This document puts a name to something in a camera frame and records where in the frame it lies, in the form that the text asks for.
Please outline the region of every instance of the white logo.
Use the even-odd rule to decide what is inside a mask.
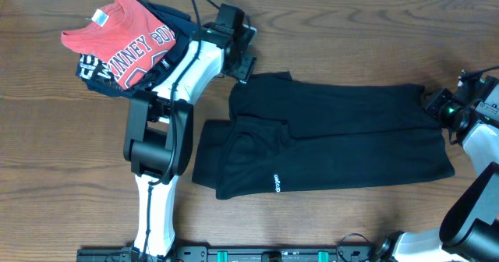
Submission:
[[[275,181],[275,192],[276,193],[281,192],[281,181],[279,180],[279,175],[274,175],[274,181]]]

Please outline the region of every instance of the white tag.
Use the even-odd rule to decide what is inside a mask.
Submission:
[[[108,19],[109,19],[109,16],[105,12],[101,11],[100,9],[96,9],[94,16],[92,16],[92,21],[99,24],[100,27],[103,27],[104,24],[106,24],[106,21],[108,21]]]

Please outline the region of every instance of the red fabric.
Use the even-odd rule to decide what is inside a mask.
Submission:
[[[107,62],[118,84],[128,89],[175,45],[175,33],[137,0],[115,0],[101,10],[109,16],[103,27],[92,22],[63,31],[61,42]]]

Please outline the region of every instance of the wood grain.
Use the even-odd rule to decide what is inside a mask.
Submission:
[[[189,0],[151,0],[192,13]],[[256,72],[340,85],[422,83],[455,88],[461,69],[499,58],[499,0],[215,0],[241,7],[258,29]],[[112,0],[0,0],[0,260],[71,261],[82,246],[136,235],[138,196],[122,158],[129,102],[90,92],[62,30],[87,24]],[[215,11],[200,3],[203,21]],[[216,79],[195,107],[195,148],[206,119],[226,119],[234,84]],[[234,245],[327,245],[346,233],[378,240],[440,225],[474,179],[462,148],[456,176],[365,189],[260,194],[220,201],[180,179],[180,239]]]

